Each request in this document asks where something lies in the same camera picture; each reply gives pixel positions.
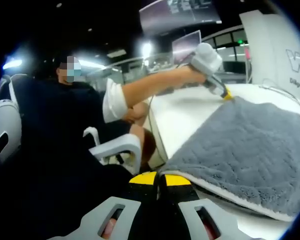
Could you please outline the person's left hand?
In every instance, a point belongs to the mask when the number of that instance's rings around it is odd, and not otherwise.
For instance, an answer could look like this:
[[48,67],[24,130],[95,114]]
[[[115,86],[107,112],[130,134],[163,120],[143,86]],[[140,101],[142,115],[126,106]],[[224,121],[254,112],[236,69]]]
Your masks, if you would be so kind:
[[193,67],[186,65],[176,69],[177,84],[179,86],[191,83],[203,84],[207,80],[207,76],[194,69]]

